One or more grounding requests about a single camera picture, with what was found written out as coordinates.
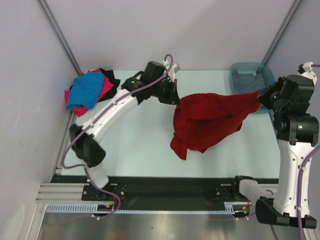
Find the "red t shirt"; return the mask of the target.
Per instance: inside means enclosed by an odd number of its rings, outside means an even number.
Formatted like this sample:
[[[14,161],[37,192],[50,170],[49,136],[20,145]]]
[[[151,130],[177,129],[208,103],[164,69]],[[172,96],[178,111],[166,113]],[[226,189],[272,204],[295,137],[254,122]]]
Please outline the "red t shirt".
[[[238,132],[249,114],[261,106],[259,92],[220,95],[195,93],[180,99],[173,115],[171,149],[181,159],[187,151],[204,153]]]

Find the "blue t shirt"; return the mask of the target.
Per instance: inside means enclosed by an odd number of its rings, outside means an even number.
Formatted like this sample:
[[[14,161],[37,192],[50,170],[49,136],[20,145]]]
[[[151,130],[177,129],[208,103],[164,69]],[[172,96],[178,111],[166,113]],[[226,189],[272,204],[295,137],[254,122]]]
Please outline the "blue t shirt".
[[[69,91],[66,109],[80,106],[92,109],[101,93],[104,77],[101,72],[89,72],[75,78]]]

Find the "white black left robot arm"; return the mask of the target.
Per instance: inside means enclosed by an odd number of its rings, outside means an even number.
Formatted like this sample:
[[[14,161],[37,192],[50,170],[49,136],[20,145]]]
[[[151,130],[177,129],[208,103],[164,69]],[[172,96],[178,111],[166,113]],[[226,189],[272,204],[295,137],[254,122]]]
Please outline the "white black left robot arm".
[[[111,101],[83,125],[69,128],[70,145],[94,185],[93,194],[100,200],[110,196],[109,178],[103,166],[106,157],[100,143],[113,124],[143,101],[155,97],[162,104],[178,105],[177,63],[150,61],[145,70],[127,78]]]

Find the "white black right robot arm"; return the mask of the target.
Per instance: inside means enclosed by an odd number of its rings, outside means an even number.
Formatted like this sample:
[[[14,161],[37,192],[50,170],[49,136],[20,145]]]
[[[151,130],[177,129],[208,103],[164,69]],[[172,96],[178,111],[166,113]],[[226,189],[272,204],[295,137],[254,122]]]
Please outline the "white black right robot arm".
[[[236,176],[231,196],[250,200],[259,223],[315,229],[310,215],[308,185],[312,155],[319,150],[320,124],[307,110],[314,93],[316,64],[300,64],[298,73],[278,78],[259,91],[259,102],[273,111],[273,127],[280,151],[280,170],[276,194],[264,189],[249,176]]]

